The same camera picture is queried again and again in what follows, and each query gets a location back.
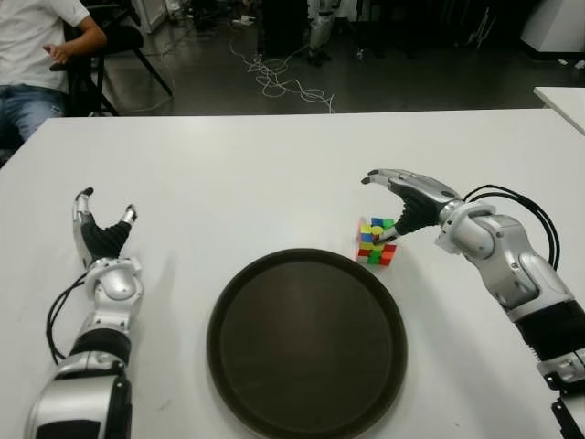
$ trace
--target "black cable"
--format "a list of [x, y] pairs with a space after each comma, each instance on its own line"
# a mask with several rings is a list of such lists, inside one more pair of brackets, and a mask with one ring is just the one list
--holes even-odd
[[[483, 190], [483, 189], [497, 189], [501, 192], [486, 192], [484, 194], [475, 196], [469, 199], [473, 194]], [[537, 203], [531, 200], [528, 197], [525, 197], [522, 194], [519, 194], [507, 187], [501, 187], [496, 185], [484, 185], [472, 190], [468, 193], [463, 200], [464, 201], [477, 201], [478, 199], [488, 198], [488, 197], [500, 197], [500, 198], [508, 198], [512, 199], [513, 201], [517, 202], [521, 206], [524, 206], [527, 210], [532, 212], [535, 215], [542, 227], [545, 230], [548, 238], [548, 263], [555, 269], [558, 269], [558, 263], [560, 261], [560, 239], [558, 237], [557, 229], [552, 222], [552, 219], [548, 216], [548, 214], [543, 210]]]
[[75, 288], [84, 284], [83, 279], [86, 275], [87, 273], [82, 274], [79, 279], [77, 279], [68, 289], [59, 294], [53, 302], [53, 305], [51, 305], [48, 310], [45, 335], [47, 336], [48, 348], [50, 350], [53, 361], [55, 361], [55, 364], [59, 364], [59, 360], [64, 359], [65, 356], [57, 349], [57, 346], [55, 345], [55, 339], [53, 338], [53, 326], [55, 325], [55, 321], [57, 320], [61, 308], [63, 308], [65, 302], [67, 302], [69, 295]]

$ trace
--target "white t-shirt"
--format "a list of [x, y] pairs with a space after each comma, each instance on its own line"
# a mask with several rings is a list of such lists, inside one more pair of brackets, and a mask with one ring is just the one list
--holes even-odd
[[0, 85], [66, 93], [66, 74], [49, 70], [54, 61], [43, 46], [63, 44], [63, 21], [76, 27], [89, 14], [79, 0], [0, 0]]

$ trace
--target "white desk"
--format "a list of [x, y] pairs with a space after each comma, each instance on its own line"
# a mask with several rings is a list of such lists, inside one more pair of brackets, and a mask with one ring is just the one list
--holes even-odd
[[[133, 332], [133, 437], [235, 439], [252, 434], [215, 395], [205, 345], [218, 295], [246, 264], [303, 246], [353, 256], [360, 216], [402, 209], [360, 178], [401, 167], [462, 193], [497, 183], [533, 197], [559, 229], [560, 273], [585, 302], [584, 209], [569, 202], [580, 199], [583, 163], [582, 136], [552, 110], [49, 121], [0, 171], [0, 437], [20, 437], [52, 371], [44, 322], [81, 272], [69, 213], [89, 185], [103, 224], [128, 202], [139, 209], [123, 250], [142, 262], [146, 289]], [[497, 205], [547, 248], [535, 219]], [[476, 270], [433, 244], [437, 233], [403, 239], [378, 272], [405, 321], [409, 367], [394, 410], [365, 437], [560, 437], [535, 359]], [[89, 310], [82, 292], [70, 298], [59, 346]]]
[[585, 134], [585, 88], [536, 87], [534, 93]]

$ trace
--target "robotic arm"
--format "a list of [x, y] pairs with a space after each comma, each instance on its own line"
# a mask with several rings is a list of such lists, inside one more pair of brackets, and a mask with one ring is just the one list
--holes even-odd
[[439, 181], [399, 169], [368, 173], [405, 204], [395, 227], [379, 241], [394, 241], [426, 226], [439, 225], [436, 243], [462, 253], [479, 270], [489, 293], [505, 310], [539, 358], [565, 439], [585, 438], [585, 313], [553, 268], [530, 246], [524, 227], [495, 208], [466, 203]]
[[141, 270], [135, 259], [120, 258], [137, 216], [129, 206], [120, 222], [98, 227], [88, 188], [73, 205], [73, 235], [94, 309], [73, 349], [33, 406], [26, 439], [124, 439], [130, 437], [132, 387], [126, 378], [133, 320], [142, 302]]

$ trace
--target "chair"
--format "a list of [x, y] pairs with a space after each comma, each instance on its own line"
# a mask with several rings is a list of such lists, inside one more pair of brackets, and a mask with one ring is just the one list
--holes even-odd
[[[119, 115], [103, 95], [103, 78], [106, 57], [125, 51], [132, 51], [166, 93], [169, 96], [173, 96], [170, 87], [140, 50], [144, 45], [140, 30], [123, 23], [127, 18], [131, 18], [137, 26], [140, 26], [140, 17], [136, 13], [131, 0], [85, 0], [83, 4], [106, 34], [108, 44], [93, 56], [98, 60], [97, 84], [91, 79], [90, 57], [75, 59], [66, 67], [69, 78], [69, 98], [71, 100], [69, 113], [71, 115], [87, 116], [90, 112], [101, 112], [102, 108], [105, 107], [105, 110], [112, 115]], [[77, 29], [66, 27], [66, 39], [76, 37], [78, 34]]]

